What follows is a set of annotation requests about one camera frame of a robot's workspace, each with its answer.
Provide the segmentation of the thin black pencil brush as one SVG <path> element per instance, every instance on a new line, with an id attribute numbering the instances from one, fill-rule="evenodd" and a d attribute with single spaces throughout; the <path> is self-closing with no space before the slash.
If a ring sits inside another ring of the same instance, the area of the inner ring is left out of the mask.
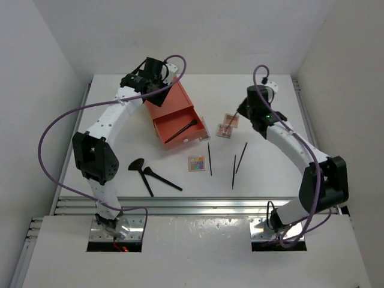
<path id="1" fill-rule="evenodd" d="M 232 190 L 234 188 L 234 184 L 235 184 L 235 174 L 236 174 L 236 155 L 234 156 L 234 160 L 233 160 L 233 171 L 232 171 Z"/>

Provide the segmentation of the orange drawer box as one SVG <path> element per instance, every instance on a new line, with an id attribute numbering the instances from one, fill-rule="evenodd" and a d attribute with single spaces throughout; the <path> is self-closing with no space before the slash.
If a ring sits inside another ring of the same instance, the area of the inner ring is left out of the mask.
<path id="1" fill-rule="evenodd" d="M 149 101 L 146 101 L 145 105 L 153 121 L 155 132 L 165 150 L 194 141 L 205 133 L 201 119 L 181 82 L 171 87 L 162 106 L 158 107 Z M 185 130 L 169 143 L 165 143 L 167 139 L 194 119 L 197 120 L 196 125 Z"/>

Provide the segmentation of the small black powder brush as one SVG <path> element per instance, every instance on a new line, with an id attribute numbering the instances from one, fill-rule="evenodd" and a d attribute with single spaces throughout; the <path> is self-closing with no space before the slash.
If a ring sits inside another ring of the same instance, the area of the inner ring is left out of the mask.
<path id="1" fill-rule="evenodd" d="M 182 134 L 185 130 L 189 129 L 190 127 L 194 126 L 197 124 L 197 120 L 194 119 L 192 120 L 189 124 L 187 124 L 186 126 L 184 126 L 183 128 L 181 128 L 179 131 L 177 131 L 174 135 L 172 135 L 169 139 L 167 139 L 165 141 L 165 143 L 169 143 L 170 141 L 172 141 L 174 138 L 176 138 L 177 136 L 179 136 L 180 134 Z"/>

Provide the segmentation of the black fan brush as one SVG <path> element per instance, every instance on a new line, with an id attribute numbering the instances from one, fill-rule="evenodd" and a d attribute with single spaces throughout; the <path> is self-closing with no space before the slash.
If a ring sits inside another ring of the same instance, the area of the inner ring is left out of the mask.
<path id="1" fill-rule="evenodd" d="M 153 192 L 152 192 L 152 190 L 151 190 L 151 188 L 149 186 L 149 183 L 148 183 L 148 181 L 147 181 L 147 179 L 145 177 L 145 174 L 144 174 L 144 172 L 142 170 L 142 166 L 143 166 L 144 162 L 145 161 L 144 161 L 143 158 L 138 158 L 138 159 L 134 160 L 132 163 L 130 163 L 130 165 L 128 166 L 128 170 L 129 171 L 138 171 L 138 173 L 140 174 L 140 176 L 141 176 L 141 178 L 142 178 L 142 180 L 144 182 L 144 185 L 147 188 L 150 196 L 154 197 L 154 194 L 153 194 Z"/>

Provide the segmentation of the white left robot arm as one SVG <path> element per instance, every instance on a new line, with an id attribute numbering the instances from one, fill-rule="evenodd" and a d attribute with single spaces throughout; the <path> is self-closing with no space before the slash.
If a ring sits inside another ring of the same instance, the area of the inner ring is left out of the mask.
<path id="1" fill-rule="evenodd" d="M 115 102 L 84 133 L 76 132 L 72 138 L 75 165 L 96 198 L 97 224 L 111 235 L 118 234 L 123 215 L 114 181 L 119 168 L 113 151 L 116 137 L 143 104 L 141 95 L 155 91 L 150 101 L 156 106 L 163 104 L 169 92 L 167 86 L 177 72 L 177 66 L 167 61 L 146 58 L 141 66 L 121 79 Z"/>

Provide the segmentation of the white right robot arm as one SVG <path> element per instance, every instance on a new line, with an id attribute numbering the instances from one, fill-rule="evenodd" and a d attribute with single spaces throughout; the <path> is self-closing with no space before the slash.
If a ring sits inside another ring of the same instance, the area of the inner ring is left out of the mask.
<path id="1" fill-rule="evenodd" d="M 296 198 L 272 210 L 268 222 L 275 232 L 349 199 L 347 164 L 340 156 L 330 157 L 296 134 L 287 118 L 272 111 L 269 99 L 275 91 L 268 86 L 247 88 L 237 111 L 249 119 L 253 129 L 274 144 L 302 175 Z"/>

